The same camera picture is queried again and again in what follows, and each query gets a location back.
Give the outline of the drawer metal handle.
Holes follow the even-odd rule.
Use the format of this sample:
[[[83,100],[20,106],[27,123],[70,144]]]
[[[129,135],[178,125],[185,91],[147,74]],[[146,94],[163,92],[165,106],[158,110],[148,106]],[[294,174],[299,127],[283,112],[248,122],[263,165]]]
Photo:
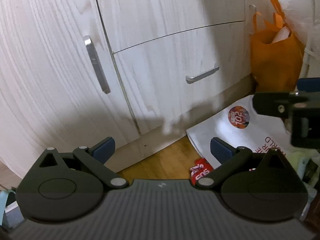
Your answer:
[[[214,68],[208,70],[208,71],[205,71],[205,72],[202,72],[201,74],[198,74],[198,75],[195,75],[195,76],[185,76],[185,80],[187,82],[187,84],[193,84],[193,83],[196,83],[197,81],[200,81],[206,77],[209,77],[213,74],[215,74],[218,70],[219,70],[219,66],[217,64],[214,65]]]

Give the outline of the wooden drawer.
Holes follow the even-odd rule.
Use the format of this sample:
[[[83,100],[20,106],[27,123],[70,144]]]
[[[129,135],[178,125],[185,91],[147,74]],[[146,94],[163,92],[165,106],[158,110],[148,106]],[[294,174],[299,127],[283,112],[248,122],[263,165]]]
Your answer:
[[[160,37],[245,19],[244,0],[97,0],[114,52]]]
[[[115,54],[140,132],[187,120],[192,110],[208,113],[214,96],[249,74],[244,22],[214,25],[158,38]],[[187,84],[185,76],[219,70]]]

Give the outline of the white trolley rack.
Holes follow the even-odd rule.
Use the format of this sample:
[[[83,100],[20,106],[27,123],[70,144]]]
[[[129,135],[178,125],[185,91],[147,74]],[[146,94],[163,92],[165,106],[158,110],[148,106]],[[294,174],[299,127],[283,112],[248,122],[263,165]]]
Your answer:
[[[299,77],[319,77],[319,45],[312,42],[306,45]]]

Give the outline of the red printed packet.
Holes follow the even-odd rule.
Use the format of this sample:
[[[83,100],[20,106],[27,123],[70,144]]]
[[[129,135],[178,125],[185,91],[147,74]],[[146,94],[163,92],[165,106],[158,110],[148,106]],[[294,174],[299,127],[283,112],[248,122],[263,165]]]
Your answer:
[[[206,176],[213,170],[213,167],[210,165],[210,163],[208,163],[206,159],[196,159],[194,166],[189,169],[191,183],[195,185],[200,178]]]

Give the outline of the white printed shopping bag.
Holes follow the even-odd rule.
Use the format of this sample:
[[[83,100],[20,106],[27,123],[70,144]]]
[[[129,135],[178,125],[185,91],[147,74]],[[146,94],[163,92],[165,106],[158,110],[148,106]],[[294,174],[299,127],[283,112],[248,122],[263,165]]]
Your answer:
[[[242,98],[219,113],[187,129],[187,136],[197,151],[213,168],[218,168],[221,158],[210,150],[210,141],[217,137],[234,148],[245,146],[256,153],[266,153],[277,147],[288,157],[294,152],[290,135],[280,118],[259,115],[253,109],[253,96]]]

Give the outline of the orange fabric tote bag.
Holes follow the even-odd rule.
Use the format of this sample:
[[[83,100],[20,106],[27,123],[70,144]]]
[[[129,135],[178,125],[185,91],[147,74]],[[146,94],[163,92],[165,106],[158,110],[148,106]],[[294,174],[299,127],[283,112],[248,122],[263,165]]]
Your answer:
[[[303,64],[304,45],[291,31],[278,0],[270,0],[274,7],[273,22],[264,20],[259,29],[253,15],[253,34],[250,37],[251,73],[259,92],[291,92],[295,89]]]

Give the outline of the left cabinet door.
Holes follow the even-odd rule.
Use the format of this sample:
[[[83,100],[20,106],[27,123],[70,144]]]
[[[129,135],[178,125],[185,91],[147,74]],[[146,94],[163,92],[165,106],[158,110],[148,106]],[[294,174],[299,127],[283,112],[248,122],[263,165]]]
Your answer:
[[[89,35],[110,93],[99,85],[84,44]],[[1,0],[1,161],[25,176],[48,147],[61,152],[139,135],[96,0]]]

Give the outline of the cabinet door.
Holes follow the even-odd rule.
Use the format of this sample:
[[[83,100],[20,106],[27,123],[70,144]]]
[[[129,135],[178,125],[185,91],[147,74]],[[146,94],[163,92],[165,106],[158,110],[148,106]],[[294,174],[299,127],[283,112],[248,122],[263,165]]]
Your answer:
[[[110,93],[99,85],[84,44],[89,35]],[[48,147],[61,152],[139,135],[96,0],[1,0],[1,161],[25,176]]]
[[[274,8],[270,0],[245,0],[245,26],[248,35],[254,33],[253,16],[256,12],[260,13],[257,16],[258,30],[264,29],[264,20],[273,22]]]

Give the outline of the translucent plastic bag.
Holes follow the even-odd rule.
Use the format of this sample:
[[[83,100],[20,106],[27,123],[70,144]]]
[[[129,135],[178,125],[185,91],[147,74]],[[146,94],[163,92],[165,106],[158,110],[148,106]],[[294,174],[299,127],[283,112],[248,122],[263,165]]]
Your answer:
[[[319,0],[280,0],[280,3],[290,27],[303,44],[309,34],[319,38]]]

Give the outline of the light blue item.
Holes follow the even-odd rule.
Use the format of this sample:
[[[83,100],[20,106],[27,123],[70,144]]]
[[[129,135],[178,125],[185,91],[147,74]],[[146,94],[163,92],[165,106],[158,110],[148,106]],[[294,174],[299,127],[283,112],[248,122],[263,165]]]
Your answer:
[[[1,191],[0,201],[1,227],[4,230],[11,231],[24,221],[16,200],[16,189],[11,188]]]

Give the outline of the right cabinet door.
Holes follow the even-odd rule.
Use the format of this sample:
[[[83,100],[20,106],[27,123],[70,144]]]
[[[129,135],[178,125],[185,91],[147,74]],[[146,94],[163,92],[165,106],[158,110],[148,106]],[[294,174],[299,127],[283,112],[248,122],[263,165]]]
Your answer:
[[[264,20],[273,22],[274,8],[270,0],[245,0],[245,26],[248,35],[254,33],[253,16],[256,12],[260,13],[257,16],[258,30],[264,29]]]

